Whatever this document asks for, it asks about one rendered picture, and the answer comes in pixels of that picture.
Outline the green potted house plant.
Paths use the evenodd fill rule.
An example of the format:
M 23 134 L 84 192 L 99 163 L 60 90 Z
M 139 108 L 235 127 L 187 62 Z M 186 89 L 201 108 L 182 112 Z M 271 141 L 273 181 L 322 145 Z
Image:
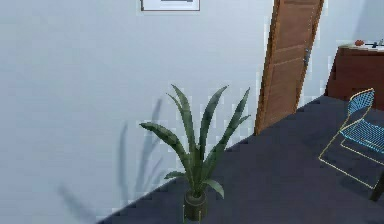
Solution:
M 176 86 L 172 85 L 177 97 L 169 95 L 174 101 L 180 113 L 185 134 L 188 141 L 188 150 L 185 150 L 179 138 L 166 127 L 153 122 L 143 122 L 140 126 L 155 134 L 160 140 L 170 146 L 180 159 L 184 171 L 169 172 L 165 179 L 183 177 L 187 180 L 189 189 L 183 198 L 183 223 L 186 220 L 201 223 L 208 213 L 208 197 L 205 193 L 207 186 L 215 190 L 222 198 L 225 198 L 223 186 L 211 178 L 216 163 L 221 154 L 225 151 L 227 144 L 236 129 L 249 118 L 243 116 L 245 106 L 249 97 L 250 89 L 247 89 L 242 99 L 237 104 L 234 114 L 230 119 L 221 139 L 211 149 L 208 156 L 205 156 L 208 132 L 215 110 L 219 104 L 223 92 L 227 89 L 224 86 L 217 90 L 208 101 L 204 110 L 199 130 L 199 138 L 195 138 L 193 116 L 190 104 L 186 95 Z

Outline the brown wooden room door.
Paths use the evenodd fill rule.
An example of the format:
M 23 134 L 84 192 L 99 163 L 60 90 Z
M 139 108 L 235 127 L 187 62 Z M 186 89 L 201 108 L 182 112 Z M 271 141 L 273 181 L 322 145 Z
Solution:
M 325 0 L 274 0 L 254 134 L 294 114 Z

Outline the framed wall picture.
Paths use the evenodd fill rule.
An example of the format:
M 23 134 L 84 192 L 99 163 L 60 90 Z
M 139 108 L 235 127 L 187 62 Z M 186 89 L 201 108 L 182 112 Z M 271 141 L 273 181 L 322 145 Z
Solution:
M 199 11 L 200 0 L 140 0 L 142 11 Z

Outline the brown wooden cabinet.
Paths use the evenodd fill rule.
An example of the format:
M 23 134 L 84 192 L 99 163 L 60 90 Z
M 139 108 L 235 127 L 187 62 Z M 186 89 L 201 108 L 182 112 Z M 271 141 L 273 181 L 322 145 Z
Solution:
M 348 101 L 369 88 L 375 90 L 373 107 L 384 111 L 384 51 L 339 47 L 324 95 Z

